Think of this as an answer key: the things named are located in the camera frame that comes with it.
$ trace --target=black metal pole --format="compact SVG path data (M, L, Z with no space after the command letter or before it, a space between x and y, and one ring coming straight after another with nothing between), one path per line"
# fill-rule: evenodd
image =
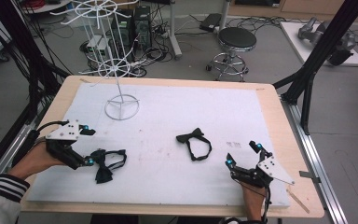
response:
M340 7L336 16L332 19L326 31L316 44L309 58L304 65L290 77L284 78L276 83L276 89L289 84L289 90L282 95L282 99L289 104L295 105L298 97L304 91L303 107L301 111L301 126L306 134L310 116L310 98L312 93L313 80L324 64L324 61L334 52L337 42L348 31L358 17L358 0L346 0Z

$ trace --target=white mat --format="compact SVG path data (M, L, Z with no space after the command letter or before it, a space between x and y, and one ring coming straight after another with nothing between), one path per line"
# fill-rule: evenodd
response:
M73 148L83 156L97 148L127 149L124 167L113 180L97 185L98 167L53 167L39 174L29 201L243 204L241 187L225 166L227 153L245 168L255 168L258 155L251 140L273 151L255 91L212 88L122 85L123 93L140 100L132 119L115 121L104 114L105 102L116 96L115 85L82 84L64 119L78 119L96 130L81 136ZM175 136L200 128L213 146L205 161L191 161L186 144ZM196 156L207 145L191 141ZM273 181L272 206L288 206L284 184Z
M309 42L309 40L307 39L301 40L297 37L298 29L303 27L304 24L305 23L281 22L281 27L286 37L290 40L292 47L295 49L296 54L301 59L302 63L304 63L308 59L310 53L313 50L313 46ZM318 26L319 24L314 24L313 31L315 31ZM355 66L355 67L358 66L358 53L354 49L351 50L351 53L353 53L353 55L340 66ZM331 64L328 62L324 62L324 65L331 65Z

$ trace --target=black stool seat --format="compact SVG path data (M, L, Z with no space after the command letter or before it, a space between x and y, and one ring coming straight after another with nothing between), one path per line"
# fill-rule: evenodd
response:
M253 49L255 47L256 38L251 32L239 28L228 27L219 32L219 40L227 47L236 49Z

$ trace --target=striped sleeve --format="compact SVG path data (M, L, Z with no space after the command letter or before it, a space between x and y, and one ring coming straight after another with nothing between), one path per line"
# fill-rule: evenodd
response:
M12 175L0 175L0 196L19 203L30 184Z

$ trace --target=stool legs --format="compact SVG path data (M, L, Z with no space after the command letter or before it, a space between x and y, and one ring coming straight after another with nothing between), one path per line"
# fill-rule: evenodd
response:
M249 72L246 62L235 51L220 53L214 56L213 60L206 66L206 70L211 71L212 67L220 72L219 76L215 79L216 81L219 81L220 77L225 74L240 76L241 82L244 82L243 75Z

